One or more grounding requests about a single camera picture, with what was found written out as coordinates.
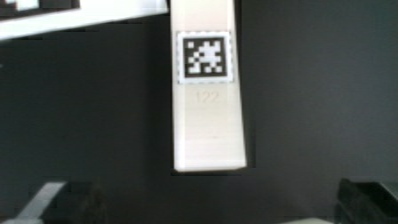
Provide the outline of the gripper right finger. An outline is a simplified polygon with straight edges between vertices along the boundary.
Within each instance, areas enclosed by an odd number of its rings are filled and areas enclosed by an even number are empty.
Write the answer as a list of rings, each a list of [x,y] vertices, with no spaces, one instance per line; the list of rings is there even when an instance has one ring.
[[[334,224],[398,224],[398,182],[341,179]]]

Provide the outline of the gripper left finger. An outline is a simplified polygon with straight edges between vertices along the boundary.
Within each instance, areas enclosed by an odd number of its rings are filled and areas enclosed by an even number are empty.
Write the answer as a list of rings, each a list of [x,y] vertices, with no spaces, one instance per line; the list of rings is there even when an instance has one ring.
[[[46,182],[7,224],[107,224],[107,204],[91,182]]]

